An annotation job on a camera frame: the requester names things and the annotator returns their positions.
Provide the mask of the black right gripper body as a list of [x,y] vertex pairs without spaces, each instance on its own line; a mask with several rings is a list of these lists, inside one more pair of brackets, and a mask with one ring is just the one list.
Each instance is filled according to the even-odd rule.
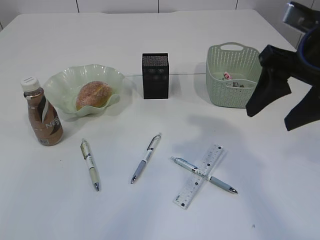
[[295,52],[268,44],[259,54],[262,72],[259,83],[279,74],[281,78],[296,78],[313,87],[320,85],[320,26],[316,25],[302,38]]

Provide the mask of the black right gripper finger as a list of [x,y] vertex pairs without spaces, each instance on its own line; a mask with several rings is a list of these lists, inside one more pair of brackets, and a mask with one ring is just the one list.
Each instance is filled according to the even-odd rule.
[[288,131],[320,120],[320,89],[313,86],[284,118]]
[[283,70],[263,67],[256,88],[245,106],[247,115],[253,117],[272,102],[291,94],[289,77]]

